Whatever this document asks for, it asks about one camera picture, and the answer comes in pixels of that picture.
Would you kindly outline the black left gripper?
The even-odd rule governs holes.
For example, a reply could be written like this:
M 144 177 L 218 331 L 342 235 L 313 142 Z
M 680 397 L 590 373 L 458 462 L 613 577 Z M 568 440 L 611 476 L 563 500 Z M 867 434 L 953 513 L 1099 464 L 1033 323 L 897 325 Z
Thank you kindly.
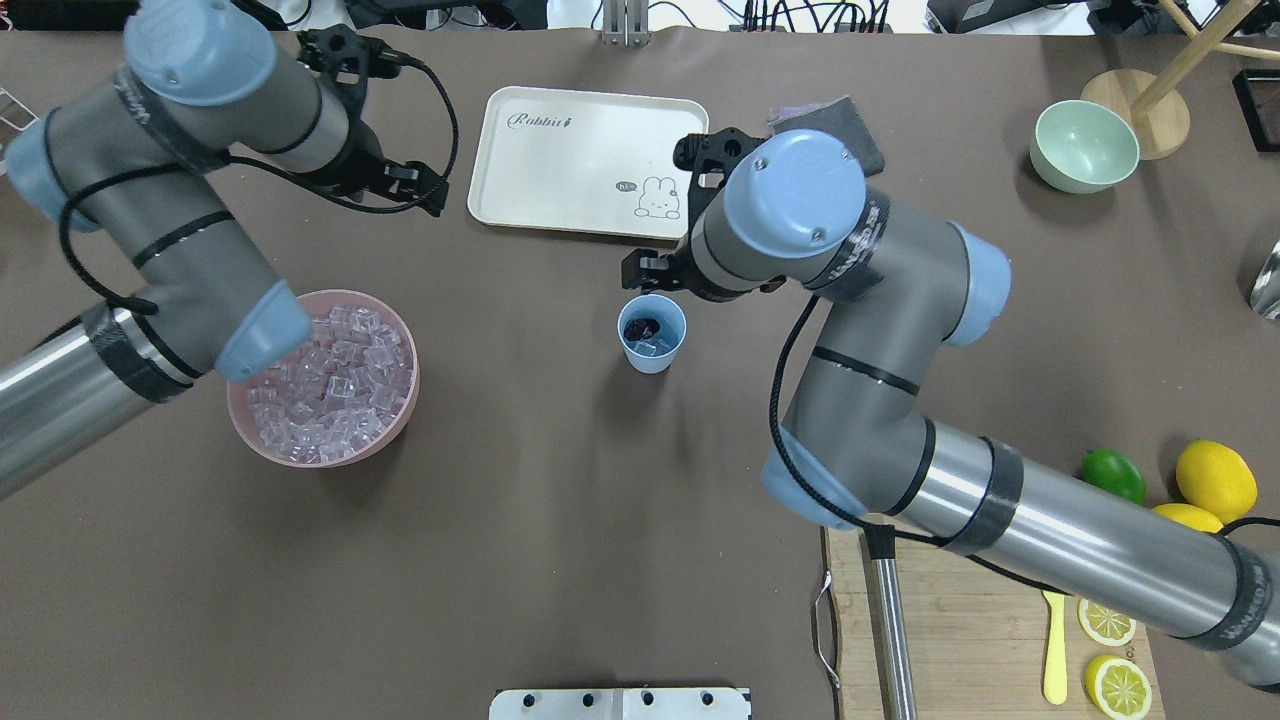
M 394 161 L 362 118 L 369 81 L 394 79 L 404 68 L 422 72 L 442 101 L 451 99 L 439 77 L 417 58 L 388 42 L 357 35 L 347 26 L 307 29 L 297 36 L 298 60 L 317 74 L 320 105 L 303 142 L 296 147 L 296 174 L 334 200 L 353 201 L 365 191 L 389 200 L 385 214 L 422 209 L 439 217 L 451 170 L 424 161 Z

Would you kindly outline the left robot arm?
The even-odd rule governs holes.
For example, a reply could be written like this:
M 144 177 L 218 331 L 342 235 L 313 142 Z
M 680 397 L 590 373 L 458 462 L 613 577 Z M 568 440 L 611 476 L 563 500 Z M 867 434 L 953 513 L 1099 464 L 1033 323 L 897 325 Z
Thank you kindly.
M 447 170 L 392 161 L 362 120 L 370 78 L 426 70 L 379 38 L 305 31 L 291 58 L 233 1 L 143 1 L 123 47 L 5 155 L 100 301 L 3 373 L 4 497 L 206 373 L 243 382 L 311 338 L 210 173 L 241 161 L 352 210 L 375 193 L 385 214 L 439 215 L 447 197 Z

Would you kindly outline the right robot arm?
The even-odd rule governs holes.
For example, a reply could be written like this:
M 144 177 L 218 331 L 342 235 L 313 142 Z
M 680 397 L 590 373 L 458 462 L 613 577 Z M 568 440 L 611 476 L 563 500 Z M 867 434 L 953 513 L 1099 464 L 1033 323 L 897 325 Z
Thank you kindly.
M 938 351 L 979 340 L 1009 300 L 1002 251 L 872 187 L 832 135 L 728 128 L 677 141 L 690 184 L 673 252 L 623 260 L 628 290 L 728 302 L 787 281 L 829 313 L 783 413 L 765 483 L 797 515 L 900 518 L 925 543 L 1103 603 L 1277 691 L 1277 553 L 1178 524 L 928 416 Z

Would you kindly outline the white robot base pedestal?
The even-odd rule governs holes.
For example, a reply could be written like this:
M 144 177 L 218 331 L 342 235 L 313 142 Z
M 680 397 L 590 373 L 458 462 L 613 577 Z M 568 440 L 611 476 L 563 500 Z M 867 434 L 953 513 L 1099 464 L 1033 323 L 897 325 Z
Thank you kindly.
M 489 719 L 753 719 L 749 691 L 732 687 L 508 689 Z

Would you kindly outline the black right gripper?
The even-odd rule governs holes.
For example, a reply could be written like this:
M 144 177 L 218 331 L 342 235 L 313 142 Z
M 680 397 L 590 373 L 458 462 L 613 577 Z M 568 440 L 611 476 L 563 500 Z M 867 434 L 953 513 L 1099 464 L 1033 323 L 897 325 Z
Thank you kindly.
M 691 174 L 687 187 L 687 232 L 675 251 L 637 249 L 621 263 L 621 286 L 640 293 L 687 291 L 707 301 L 732 301 L 746 293 L 772 293 L 787 278 L 746 281 L 727 272 L 713 258 L 703 217 L 727 187 L 742 160 L 765 141 L 730 127 L 714 133 L 691 133 L 675 145 L 672 163 Z

